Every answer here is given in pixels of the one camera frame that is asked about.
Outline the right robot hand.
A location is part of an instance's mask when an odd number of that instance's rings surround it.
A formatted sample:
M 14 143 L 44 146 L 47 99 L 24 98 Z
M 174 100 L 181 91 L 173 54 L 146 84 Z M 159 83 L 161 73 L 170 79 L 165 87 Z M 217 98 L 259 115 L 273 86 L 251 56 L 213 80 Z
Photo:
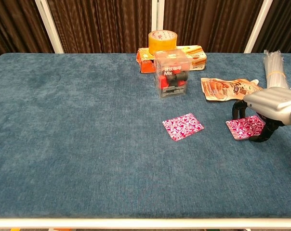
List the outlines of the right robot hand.
M 291 125 L 291 90 L 270 87 L 245 95 L 233 104 L 233 119 L 244 118 L 246 108 L 254 110 L 265 122 L 261 134 L 252 136 L 249 140 L 264 142 L 278 127 Z

